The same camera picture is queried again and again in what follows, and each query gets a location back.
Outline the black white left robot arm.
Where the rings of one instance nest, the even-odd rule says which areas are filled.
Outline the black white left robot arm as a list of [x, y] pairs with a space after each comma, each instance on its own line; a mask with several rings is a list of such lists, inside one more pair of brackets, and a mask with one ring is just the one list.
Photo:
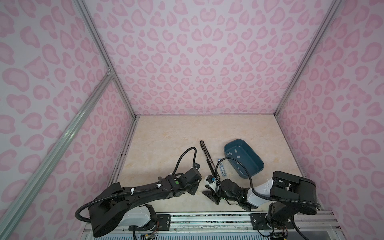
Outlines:
[[122, 187], [120, 183], [110, 185], [96, 199], [79, 207], [75, 218], [90, 223], [95, 238], [115, 230], [128, 211], [136, 207], [147, 207], [157, 200], [179, 197], [185, 193], [195, 195], [202, 175], [192, 168], [185, 174], [168, 175], [155, 183]]

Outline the light blue mini stapler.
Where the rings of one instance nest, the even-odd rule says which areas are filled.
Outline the light blue mini stapler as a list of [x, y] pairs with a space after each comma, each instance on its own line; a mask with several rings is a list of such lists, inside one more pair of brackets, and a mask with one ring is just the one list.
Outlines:
[[226, 176], [227, 176], [227, 173], [226, 173], [226, 171], [225, 171], [225, 168], [224, 168], [223, 163], [221, 162], [221, 159], [218, 159], [218, 162], [219, 162], [219, 164], [218, 164], [218, 166], [219, 166], [218, 169], [220, 170], [222, 176], [223, 176], [223, 177], [226, 177]]

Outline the black long stapler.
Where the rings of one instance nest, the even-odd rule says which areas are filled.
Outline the black long stapler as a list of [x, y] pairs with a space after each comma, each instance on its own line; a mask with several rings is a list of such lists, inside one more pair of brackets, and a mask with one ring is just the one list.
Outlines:
[[203, 150], [203, 152], [204, 152], [204, 154], [206, 156], [207, 163], [208, 163], [208, 166], [210, 168], [210, 171], [211, 171], [212, 175], [215, 177], [216, 176], [215, 175], [215, 168], [216, 167], [215, 167], [215, 164], [214, 164], [214, 162], [212, 160], [212, 157], [211, 157], [211, 155], [210, 155], [210, 153], [209, 153], [209, 151], [208, 151], [208, 149], [207, 149], [207, 147], [205, 145], [205, 142], [204, 141], [200, 141], [200, 146], [201, 146], [201, 148], [202, 148], [202, 150]]

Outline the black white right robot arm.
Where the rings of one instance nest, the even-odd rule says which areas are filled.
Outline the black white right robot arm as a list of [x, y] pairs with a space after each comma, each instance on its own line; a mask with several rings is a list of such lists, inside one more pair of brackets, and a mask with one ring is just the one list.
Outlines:
[[225, 200], [251, 211], [269, 202], [267, 214], [256, 219], [256, 223], [266, 229], [285, 228], [297, 213], [312, 216], [320, 208], [313, 181], [281, 171], [275, 171], [271, 179], [255, 188], [242, 188], [230, 179], [219, 181], [212, 175], [206, 182], [207, 190], [203, 195], [216, 205]]

